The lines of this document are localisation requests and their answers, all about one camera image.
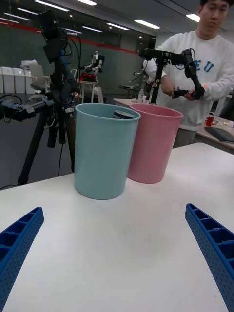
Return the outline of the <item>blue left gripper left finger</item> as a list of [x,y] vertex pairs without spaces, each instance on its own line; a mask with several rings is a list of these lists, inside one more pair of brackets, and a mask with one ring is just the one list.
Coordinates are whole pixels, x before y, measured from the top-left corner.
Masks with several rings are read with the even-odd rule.
[[36,207],[0,233],[0,311],[43,222],[43,210]]

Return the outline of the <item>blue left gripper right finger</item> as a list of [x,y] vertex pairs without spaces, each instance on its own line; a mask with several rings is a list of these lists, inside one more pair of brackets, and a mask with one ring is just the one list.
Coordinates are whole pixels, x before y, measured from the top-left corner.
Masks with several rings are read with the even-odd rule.
[[185,219],[228,311],[234,310],[234,234],[198,207],[186,205]]

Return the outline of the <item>person's left hand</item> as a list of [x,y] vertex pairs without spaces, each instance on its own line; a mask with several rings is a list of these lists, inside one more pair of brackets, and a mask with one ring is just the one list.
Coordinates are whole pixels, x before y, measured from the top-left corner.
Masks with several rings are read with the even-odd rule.
[[195,93],[195,89],[192,89],[188,91],[188,93],[186,93],[184,97],[189,101],[197,100],[197,98],[194,96],[194,93]]

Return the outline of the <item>person's right hand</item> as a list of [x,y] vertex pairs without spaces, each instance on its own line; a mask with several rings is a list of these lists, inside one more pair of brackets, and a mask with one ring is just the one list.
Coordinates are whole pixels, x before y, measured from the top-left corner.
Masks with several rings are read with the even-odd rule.
[[161,89],[164,94],[174,97],[174,85],[170,81],[163,81],[161,84]]

